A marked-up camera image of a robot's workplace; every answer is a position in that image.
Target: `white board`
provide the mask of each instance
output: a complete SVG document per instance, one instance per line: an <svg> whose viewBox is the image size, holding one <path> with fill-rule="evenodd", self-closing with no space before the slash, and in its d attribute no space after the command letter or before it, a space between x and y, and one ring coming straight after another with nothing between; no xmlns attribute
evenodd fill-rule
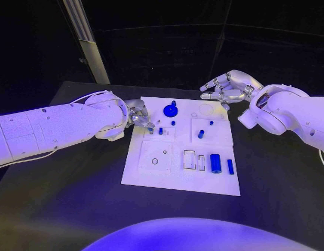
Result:
<svg viewBox="0 0 324 251"><path fill-rule="evenodd" d="M121 184L240 196L230 122L219 102L153 97L141 100L156 128L150 134L146 128L133 127ZM173 100L177 114L169 118L163 107ZM219 155L219 174L211 173L214 153Z"/></svg>

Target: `table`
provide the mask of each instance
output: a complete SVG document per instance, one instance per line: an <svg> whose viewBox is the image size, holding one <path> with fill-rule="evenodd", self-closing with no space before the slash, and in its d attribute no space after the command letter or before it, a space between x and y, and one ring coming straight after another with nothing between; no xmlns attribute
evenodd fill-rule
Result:
<svg viewBox="0 0 324 251"><path fill-rule="evenodd" d="M104 89L124 100L199 99L193 90L63 82L50 105ZM318 151L289 131L247 130L237 121L245 108L241 102L230 110L240 197L121 185L128 128L114 142L92 138L10 166L0 182L0 250L79 250L120 228L170 217L235 222L324 250Z"/></svg>

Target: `dark background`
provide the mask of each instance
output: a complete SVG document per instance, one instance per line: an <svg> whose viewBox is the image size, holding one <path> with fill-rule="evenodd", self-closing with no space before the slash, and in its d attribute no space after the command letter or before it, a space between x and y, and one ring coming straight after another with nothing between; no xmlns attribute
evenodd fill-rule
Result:
<svg viewBox="0 0 324 251"><path fill-rule="evenodd" d="M324 3L95 1L84 10L114 85L198 89L231 69L324 95ZM94 82L56 0L0 0L0 115ZM0 169L0 179L6 168Z"/></svg>

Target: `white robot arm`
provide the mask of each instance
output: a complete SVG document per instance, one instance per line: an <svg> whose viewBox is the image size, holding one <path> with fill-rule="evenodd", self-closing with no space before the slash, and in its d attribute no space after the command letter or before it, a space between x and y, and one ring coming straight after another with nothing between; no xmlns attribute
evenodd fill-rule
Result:
<svg viewBox="0 0 324 251"><path fill-rule="evenodd" d="M238 121L250 129L256 124L280 135L292 130L302 141L324 151L324 97L309 97L299 89L284 85L263 85L244 72L231 70L212 79L199 90L202 99L217 99L228 110L228 103L245 100L248 109Z"/></svg>
<svg viewBox="0 0 324 251"><path fill-rule="evenodd" d="M86 98L84 104L75 103ZM65 105L0 116L0 165L65 148L92 136L114 141L131 124L153 128L140 99L95 92Z"/></svg>

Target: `robotic hand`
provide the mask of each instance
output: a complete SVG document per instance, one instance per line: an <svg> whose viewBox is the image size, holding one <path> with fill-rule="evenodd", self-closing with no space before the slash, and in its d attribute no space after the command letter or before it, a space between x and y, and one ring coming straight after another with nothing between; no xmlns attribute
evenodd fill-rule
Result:
<svg viewBox="0 0 324 251"><path fill-rule="evenodd" d="M84 104L75 103L84 98ZM140 99L123 101L108 91L91 93L69 104L0 116L0 167L92 136L114 141L131 124L154 127L144 103Z"/></svg>
<svg viewBox="0 0 324 251"><path fill-rule="evenodd" d="M227 104L248 101L248 109L238 116L245 128L256 124L280 135L292 130L302 141L324 151L324 97L309 97L299 89L282 85L263 85L244 72L231 70L212 79L199 90L214 87L214 92L202 93L202 99L217 99Z"/></svg>

